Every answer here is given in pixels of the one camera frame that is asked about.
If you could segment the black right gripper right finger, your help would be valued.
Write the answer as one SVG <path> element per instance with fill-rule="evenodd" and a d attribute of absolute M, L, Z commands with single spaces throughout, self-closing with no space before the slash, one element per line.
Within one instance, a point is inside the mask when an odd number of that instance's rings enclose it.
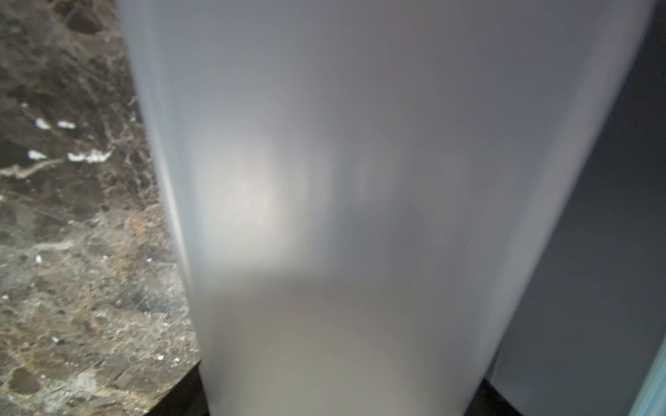
<path fill-rule="evenodd" d="M 521 413 L 518 412 L 487 379 L 483 379 L 464 415 L 521 416 Z"/>

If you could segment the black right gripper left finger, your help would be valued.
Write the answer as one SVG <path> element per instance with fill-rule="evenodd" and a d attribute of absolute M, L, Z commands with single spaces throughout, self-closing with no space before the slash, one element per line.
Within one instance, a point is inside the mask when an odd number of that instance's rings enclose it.
<path fill-rule="evenodd" d="M 199 365 L 195 364 L 146 416 L 209 416 Z"/>

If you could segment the dark grey pencil case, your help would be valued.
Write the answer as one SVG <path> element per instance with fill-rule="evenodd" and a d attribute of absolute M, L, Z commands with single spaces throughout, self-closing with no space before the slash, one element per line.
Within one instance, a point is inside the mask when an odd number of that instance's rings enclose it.
<path fill-rule="evenodd" d="M 521 415 L 628 415 L 665 340 L 665 4 L 499 348 Z"/>

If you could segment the teal pencil case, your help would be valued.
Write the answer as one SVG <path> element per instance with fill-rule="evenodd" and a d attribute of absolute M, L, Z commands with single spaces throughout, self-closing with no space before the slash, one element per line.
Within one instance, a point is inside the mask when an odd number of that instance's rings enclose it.
<path fill-rule="evenodd" d="M 666 416 L 666 344 L 661 343 L 629 416 Z"/>

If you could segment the clear frosted pencil case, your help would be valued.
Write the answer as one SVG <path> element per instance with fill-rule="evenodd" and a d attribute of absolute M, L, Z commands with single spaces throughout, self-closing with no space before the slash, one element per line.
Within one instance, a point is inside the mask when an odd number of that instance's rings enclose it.
<path fill-rule="evenodd" d="M 212 415 L 462 415 L 652 1 L 121 1 Z"/>

